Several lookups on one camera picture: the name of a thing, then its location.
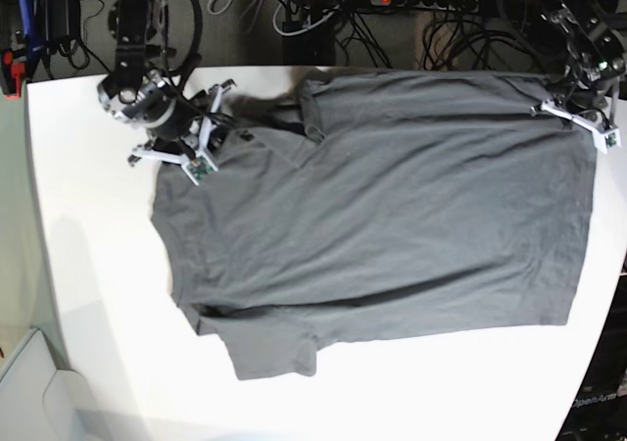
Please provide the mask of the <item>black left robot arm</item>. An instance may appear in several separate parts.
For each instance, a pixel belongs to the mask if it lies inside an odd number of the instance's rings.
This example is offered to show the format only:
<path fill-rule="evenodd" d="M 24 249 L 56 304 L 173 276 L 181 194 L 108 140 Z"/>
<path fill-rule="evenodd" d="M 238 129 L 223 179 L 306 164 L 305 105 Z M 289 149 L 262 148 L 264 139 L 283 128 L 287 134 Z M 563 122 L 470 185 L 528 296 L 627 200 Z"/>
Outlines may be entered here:
<path fill-rule="evenodd" d="M 549 100 L 546 108 L 576 115 L 607 132 L 614 128 L 615 107 L 603 111 L 605 96 L 618 98 L 626 78 L 626 41 L 610 25 L 595 0 L 531 0 L 541 18 L 558 29 L 565 39 L 562 75 L 546 77 Z"/>

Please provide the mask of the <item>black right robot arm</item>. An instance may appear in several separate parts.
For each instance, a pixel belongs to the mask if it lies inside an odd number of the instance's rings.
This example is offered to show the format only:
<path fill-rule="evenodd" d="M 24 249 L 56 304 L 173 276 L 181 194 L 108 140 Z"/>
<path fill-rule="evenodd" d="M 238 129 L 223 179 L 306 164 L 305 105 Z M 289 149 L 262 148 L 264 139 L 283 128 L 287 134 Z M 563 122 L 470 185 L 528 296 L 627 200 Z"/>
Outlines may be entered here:
<path fill-rule="evenodd" d="M 233 80 L 197 92 L 183 90 L 201 56 L 203 13 L 199 0 L 189 0 L 193 33 L 180 66 L 170 64 L 176 54 L 169 44 L 169 0 L 118 0 L 108 16 L 116 41 L 114 67 L 98 84 L 98 100 L 113 119 L 146 131 L 145 143 L 133 148 L 127 161 L 143 159 L 182 168 L 193 181 L 218 169 L 213 157 L 219 129 L 232 127 L 221 109 Z"/>

